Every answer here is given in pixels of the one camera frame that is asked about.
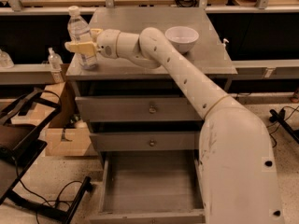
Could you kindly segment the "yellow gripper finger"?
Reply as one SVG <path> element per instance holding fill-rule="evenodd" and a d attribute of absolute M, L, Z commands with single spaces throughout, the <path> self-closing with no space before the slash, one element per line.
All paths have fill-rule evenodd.
<path fill-rule="evenodd" d="M 92 41 L 89 42 L 65 42 L 65 48 L 73 53 L 95 56 L 97 53 L 97 46 Z"/>
<path fill-rule="evenodd" d="M 99 35 L 100 33 L 102 33 L 102 32 L 103 32 L 102 29 L 95 29 L 95 28 L 92 28 L 92 29 L 91 29 L 91 36 L 92 36 L 93 39 L 95 39 L 95 38 L 98 37 L 98 35 Z"/>

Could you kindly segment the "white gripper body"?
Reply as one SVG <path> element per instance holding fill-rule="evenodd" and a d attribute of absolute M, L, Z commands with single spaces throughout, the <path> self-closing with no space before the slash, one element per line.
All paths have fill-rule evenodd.
<path fill-rule="evenodd" d="M 117 42 L 120 33 L 120 30 L 106 29 L 98 35 L 96 43 L 103 57 L 110 59 L 116 59 L 118 57 Z"/>

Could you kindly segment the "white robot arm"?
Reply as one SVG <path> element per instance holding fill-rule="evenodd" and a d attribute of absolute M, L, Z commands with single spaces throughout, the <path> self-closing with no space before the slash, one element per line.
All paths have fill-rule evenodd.
<path fill-rule="evenodd" d="M 264 123 L 183 57 L 160 30 L 96 31 L 67 50 L 146 68 L 163 66 L 204 120 L 199 137 L 206 224 L 285 224 L 271 138 Z"/>

